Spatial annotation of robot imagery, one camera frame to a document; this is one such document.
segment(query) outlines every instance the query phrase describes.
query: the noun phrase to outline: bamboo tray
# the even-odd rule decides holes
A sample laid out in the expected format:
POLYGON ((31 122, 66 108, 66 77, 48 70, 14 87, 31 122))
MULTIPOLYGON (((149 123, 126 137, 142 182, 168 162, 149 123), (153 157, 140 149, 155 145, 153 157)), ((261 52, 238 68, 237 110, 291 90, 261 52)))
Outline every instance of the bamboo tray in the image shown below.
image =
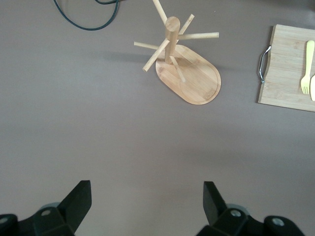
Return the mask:
POLYGON ((306 43, 309 40, 315 40, 313 29, 274 26, 258 103, 315 112, 311 95, 303 94, 300 86, 305 74, 306 43))

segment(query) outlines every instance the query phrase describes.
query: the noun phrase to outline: wooden post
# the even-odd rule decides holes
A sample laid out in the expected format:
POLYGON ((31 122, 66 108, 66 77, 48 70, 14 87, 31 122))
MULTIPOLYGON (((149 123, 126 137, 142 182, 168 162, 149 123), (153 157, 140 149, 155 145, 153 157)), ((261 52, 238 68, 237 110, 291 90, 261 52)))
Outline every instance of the wooden post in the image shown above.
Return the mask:
POLYGON ((167 64, 172 63, 170 56, 172 56, 175 51, 180 25, 179 19, 174 16, 169 17, 165 22, 165 38, 170 41, 165 48, 165 62, 167 64))

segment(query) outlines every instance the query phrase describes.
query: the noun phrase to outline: oval wooden base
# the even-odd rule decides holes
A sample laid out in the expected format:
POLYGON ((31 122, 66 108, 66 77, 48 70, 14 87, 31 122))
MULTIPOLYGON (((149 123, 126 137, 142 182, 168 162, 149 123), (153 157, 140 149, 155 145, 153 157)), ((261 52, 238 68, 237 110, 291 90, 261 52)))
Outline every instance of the oval wooden base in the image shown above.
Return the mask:
POLYGON ((218 70, 207 60, 183 45, 176 45, 176 59, 186 81, 182 82, 173 64, 164 61, 161 52, 156 70, 159 78, 177 95, 188 103, 202 105, 212 101, 221 88, 218 70))

